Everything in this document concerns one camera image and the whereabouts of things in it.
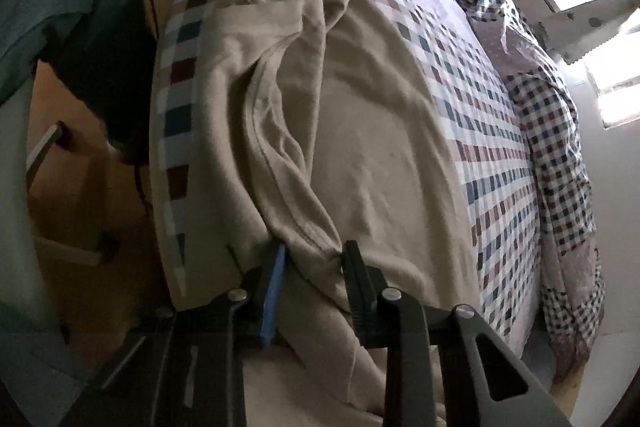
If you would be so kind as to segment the checkered rolled duvet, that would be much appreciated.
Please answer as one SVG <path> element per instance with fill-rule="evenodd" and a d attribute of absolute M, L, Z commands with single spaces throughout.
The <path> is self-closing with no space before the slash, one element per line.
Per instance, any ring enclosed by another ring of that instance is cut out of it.
<path fill-rule="evenodd" d="M 541 303 L 556 376 L 585 365 L 605 283 L 576 105 L 513 0 L 457 0 L 515 105 L 532 156 L 541 233 Z"/>

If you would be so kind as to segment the checkered bed sheet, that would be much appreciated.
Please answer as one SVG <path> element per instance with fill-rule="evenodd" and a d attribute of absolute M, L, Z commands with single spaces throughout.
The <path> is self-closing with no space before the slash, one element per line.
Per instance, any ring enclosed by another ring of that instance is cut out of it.
<path fill-rule="evenodd" d="M 485 320 L 522 352 L 539 309 L 536 183 L 515 106 L 456 0 L 374 0 L 397 25 L 437 106 L 468 205 Z M 192 222 L 193 77 L 204 63 L 209 0 L 172 0 L 155 80 L 152 194 L 171 297 L 207 286 L 213 270 L 182 262 Z"/>

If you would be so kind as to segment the white patterned curtain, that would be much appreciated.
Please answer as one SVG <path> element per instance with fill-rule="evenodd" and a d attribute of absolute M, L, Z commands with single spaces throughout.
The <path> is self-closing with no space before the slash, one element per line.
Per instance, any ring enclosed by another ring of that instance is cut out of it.
<path fill-rule="evenodd" d="M 534 31 L 548 53 L 574 64 L 614 38 L 636 11 L 634 0 L 593 0 L 545 17 Z"/>

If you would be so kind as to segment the beige long-sleeve garment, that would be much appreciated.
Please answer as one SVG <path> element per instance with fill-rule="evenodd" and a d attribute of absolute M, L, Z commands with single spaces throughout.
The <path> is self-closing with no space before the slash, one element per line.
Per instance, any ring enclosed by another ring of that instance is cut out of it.
<path fill-rule="evenodd" d="M 347 241 L 424 305 L 480 301 L 468 210 L 422 67 L 373 0 L 209 0 L 186 306 L 291 253 L 280 346 L 244 362 L 253 426 L 377 426 L 386 355 L 352 330 Z"/>

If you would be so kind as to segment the window with frame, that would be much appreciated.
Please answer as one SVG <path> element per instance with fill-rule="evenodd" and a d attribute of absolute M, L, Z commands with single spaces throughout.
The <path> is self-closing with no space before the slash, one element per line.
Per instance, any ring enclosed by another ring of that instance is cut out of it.
<path fill-rule="evenodd" d="M 639 119 L 639 0 L 544 0 L 535 25 L 552 55 L 586 71 L 603 126 Z"/>

